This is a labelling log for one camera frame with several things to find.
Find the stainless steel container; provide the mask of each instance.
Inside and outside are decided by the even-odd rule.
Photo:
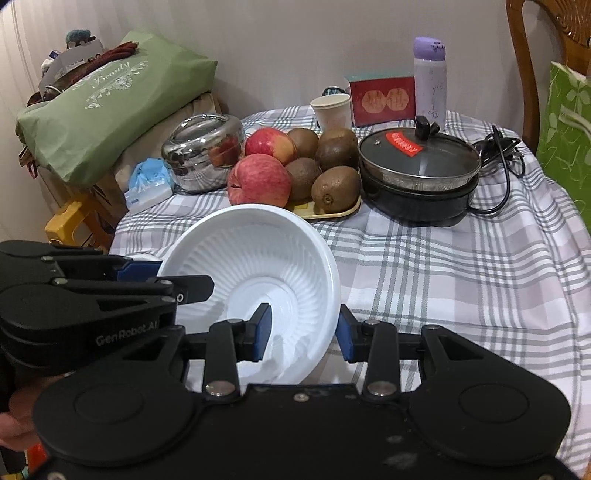
[[[238,118],[203,113],[183,121],[162,146],[171,177],[184,193],[226,186],[243,156],[246,135]]]

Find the blue gripper pad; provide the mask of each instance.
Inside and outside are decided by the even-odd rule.
[[[130,260],[117,272],[118,281],[146,281],[158,275],[162,262]]]
[[[273,325],[273,313],[270,305],[267,305],[267,308],[263,312],[261,316],[261,320],[259,321],[258,325],[256,326],[256,333],[255,333],[255,352],[254,358],[255,362],[262,360],[263,355],[265,355],[265,349],[267,348],[267,343],[269,341],[269,337],[271,336],[271,326]]]
[[[347,307],[344,305],[340,307],[339,321],[336,324],[335,334],[343,358],[345,361],[349,361],[353,358],[353,340],[351,338],[351,325],[345,320],[343,308]]]

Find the red box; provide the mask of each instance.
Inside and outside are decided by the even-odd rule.
[[[356,127],[414,119],[414,76],[361,74],[345,80]]]

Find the electric hot pot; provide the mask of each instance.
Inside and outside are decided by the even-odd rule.
[[[415,128],[371,133],[359,144],[367,199],[393,218],[436,223],[463,217],[478,186],[477,150],[417,117]]]

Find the screw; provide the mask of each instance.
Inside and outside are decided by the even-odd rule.
[[[310,397],[305,393],[296,393],[294,395],[294,400],[298,401],[300,403],[308,401],[309,399],[310,399]]]
[[[214,397],[225,397],[235,390],[236,386],[226,380],[216,380],[205,385],[205,391]]]
[[[384,380],[378,380],[377,382],[371,382],[368,385],[368,392],[376,397],[389,397],[396,393],[396,385],[392,382]]]

